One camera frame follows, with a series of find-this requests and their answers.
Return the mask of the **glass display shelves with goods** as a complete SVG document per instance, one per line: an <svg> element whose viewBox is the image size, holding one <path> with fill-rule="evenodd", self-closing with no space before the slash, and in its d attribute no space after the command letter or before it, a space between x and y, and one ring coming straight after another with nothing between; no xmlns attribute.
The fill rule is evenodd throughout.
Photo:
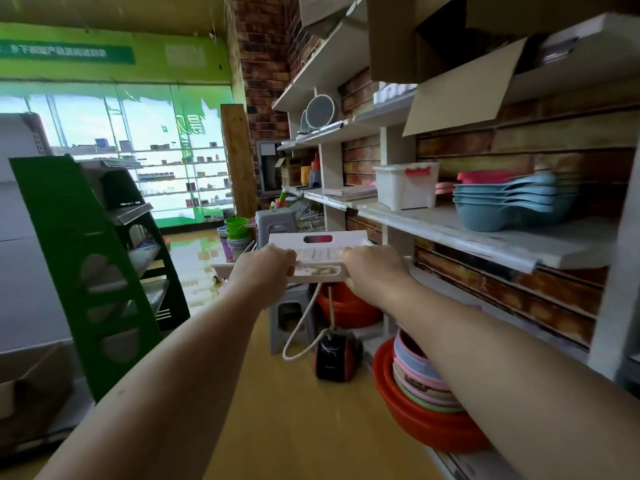
<svg viewBox="0 0 640 480"><path fill-rule="evenodd" d="M215 143L194 149L172 148L166 143L135 150L128 140L113 145L97 139L94 144L53 146L52 151L77 161L105 157L137 163L129 173L152 206L159 226L222 220L235 210L227 153Z"/></svg>

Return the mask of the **stack of white flat boards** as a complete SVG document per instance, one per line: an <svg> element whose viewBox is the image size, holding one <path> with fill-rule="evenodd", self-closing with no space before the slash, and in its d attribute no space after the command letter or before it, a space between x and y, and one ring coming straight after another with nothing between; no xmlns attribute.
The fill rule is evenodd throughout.
<svg viewBox="0 0 640 480"><path fill-rule="evenodd" d="M340 201L366 200L377 198L378 196L378 190L375 185L348 185L336 188L324 187L322 193L329 198Z"/></svg>

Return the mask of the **person's left hand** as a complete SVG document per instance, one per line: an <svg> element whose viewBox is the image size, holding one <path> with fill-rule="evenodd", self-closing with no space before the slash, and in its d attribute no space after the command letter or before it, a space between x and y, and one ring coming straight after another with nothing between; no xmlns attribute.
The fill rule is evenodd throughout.
<svg viewBox="0 0 640 480"><path fill-rule="evenodd" d="M241 255L224 286L223 297L261 311L283 297L297 254L269 244L261 250Z"/></svg>

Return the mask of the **brown cardboard box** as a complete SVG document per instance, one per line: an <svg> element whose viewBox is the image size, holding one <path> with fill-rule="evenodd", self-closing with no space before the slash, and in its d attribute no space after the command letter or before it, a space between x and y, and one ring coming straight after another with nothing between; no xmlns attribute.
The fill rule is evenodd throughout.
<svg viewBox="0 0 640 480"><path fill-rule="evenodd" d="M640 0L367 0L372 79L416 84L404 136L640 75Z"/></svg>

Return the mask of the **stack of blue plastic scoops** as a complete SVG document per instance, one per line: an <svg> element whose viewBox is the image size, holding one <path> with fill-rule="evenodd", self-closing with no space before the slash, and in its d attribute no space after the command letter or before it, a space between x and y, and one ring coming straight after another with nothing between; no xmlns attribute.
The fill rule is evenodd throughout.
<svg viewBox="0 0 640 480"><path fill-rule="evenodd" d="M493 233L558 225L566 220L579 190L577 173L539 169L505 184L457 182L452 201L467 230Z"/></svg>

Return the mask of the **white wall shelving unit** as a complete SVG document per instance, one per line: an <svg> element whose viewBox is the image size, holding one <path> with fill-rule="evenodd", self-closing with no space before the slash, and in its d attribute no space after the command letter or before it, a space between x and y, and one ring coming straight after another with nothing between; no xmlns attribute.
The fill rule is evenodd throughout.
<svg viewBox="0 0 640 480"><path fill-rule="evenodd" d="M459 282L507 279L480 262L537 275L553 267L538 258L499 258L499 233L560 231L596 215L596 201L615 203L613 186L638 190L625 206L640 213L640 0L285 0L292 83L316 75L310 89L336 69L307 69L336 29L366 37L348 40L348 60L365 58L372 81L416 84L405 132L418 160L439 162L457 219L469 237L431 241L427 264ZM640 320L640 214L620 217L623 238L591 248L583 261L560 269L635 265Z"/></svg>

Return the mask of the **black red garment steamer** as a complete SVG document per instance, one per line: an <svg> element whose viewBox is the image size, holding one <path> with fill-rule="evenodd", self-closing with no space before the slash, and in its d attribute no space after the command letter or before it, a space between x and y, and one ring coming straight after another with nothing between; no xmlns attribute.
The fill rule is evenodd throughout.
<svg viewBox="0 0 640 480"><path fill-rule="evenodd" d="M354 379L362 361L362 341L330 328L318 342L314 357L314 374L320 381L348 383Z"/></svg>

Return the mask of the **round grey mirror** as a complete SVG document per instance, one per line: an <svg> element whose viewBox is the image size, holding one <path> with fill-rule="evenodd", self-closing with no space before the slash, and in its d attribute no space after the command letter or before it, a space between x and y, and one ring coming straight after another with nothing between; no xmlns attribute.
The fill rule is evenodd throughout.
<svg viewBox="0 0 640 480"><path fill-rule="evenodd" d="M305 117L310 130L320 130L335 122L337 108L330 95L319 94L311 101L305 110Z"/></svg>

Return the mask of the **white plastic storage box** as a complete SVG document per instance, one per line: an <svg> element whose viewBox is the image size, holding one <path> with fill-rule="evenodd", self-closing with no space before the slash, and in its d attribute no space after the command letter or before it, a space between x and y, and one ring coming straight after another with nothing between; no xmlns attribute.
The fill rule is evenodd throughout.
<svg viewBox="0 0 640 480"><path fill-rule="evenodd" d="M439 162L374 167L378 202L393 211L436 207Z"/></svg>

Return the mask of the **pink plastic basin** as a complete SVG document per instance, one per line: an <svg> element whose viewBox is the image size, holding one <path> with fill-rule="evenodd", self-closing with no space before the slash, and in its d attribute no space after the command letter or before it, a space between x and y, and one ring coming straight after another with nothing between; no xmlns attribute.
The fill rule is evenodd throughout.
<svg viewBox="0 0 640 480"><path fill-rule="evenodd" d="M492 185L508 183L514 177L508 170L477 170L460 172L457 180L463 185Z"/></svg>

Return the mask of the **small cardboard box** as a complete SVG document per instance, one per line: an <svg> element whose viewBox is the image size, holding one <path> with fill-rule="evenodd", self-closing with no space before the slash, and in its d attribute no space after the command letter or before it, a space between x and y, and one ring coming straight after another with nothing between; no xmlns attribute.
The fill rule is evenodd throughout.
<svg viewBox="0 0 640 480"><path fill-rule="evenodd" d="M276 161L275 168L279 170L284 187L301 187L302 160L297 157L283 157Z"/></svg>

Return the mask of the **person's right hand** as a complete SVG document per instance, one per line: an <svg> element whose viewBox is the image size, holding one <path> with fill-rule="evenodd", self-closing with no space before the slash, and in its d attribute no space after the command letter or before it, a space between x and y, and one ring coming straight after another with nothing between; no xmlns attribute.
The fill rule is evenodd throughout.
<svg viewBox="0 0 640 480"><path fill-rule="evenodd" d="M388 245L343 248L340 258L348 272L346 286L384 312L392 311L402 287L412 281L405 259Z"/></svg>

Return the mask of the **green display rack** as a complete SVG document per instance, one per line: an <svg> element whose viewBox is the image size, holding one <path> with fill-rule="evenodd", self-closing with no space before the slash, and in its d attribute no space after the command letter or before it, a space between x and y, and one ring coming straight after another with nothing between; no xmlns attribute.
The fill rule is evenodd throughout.
<svg viewBox="0 0 640 480"><path fill-rule="evenodd" d="M14 157L35 227L95 403L190 317L152 206L130 159Z"/></svg>

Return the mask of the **small grey plastic stool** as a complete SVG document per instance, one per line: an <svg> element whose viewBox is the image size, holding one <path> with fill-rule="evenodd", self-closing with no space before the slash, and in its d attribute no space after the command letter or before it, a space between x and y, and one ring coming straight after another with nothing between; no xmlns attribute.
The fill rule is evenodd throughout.
<svg viewBox="0 0 640 480"><path fill-rule="evenodd" d="M290 208L259 210L255 213L258 249L269 243L275 233L297 233L296 211Z"/></svg>

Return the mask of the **person's left forearm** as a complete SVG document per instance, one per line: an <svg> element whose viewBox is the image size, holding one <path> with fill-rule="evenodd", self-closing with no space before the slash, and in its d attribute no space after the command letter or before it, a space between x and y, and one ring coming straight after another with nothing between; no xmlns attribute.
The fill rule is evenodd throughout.
<svg viewBox="0 0 640 480"><path fill-rule="evenodd" d="M100 400L34 480L203 480L254 325L284 289L226 284Z"/></svg>

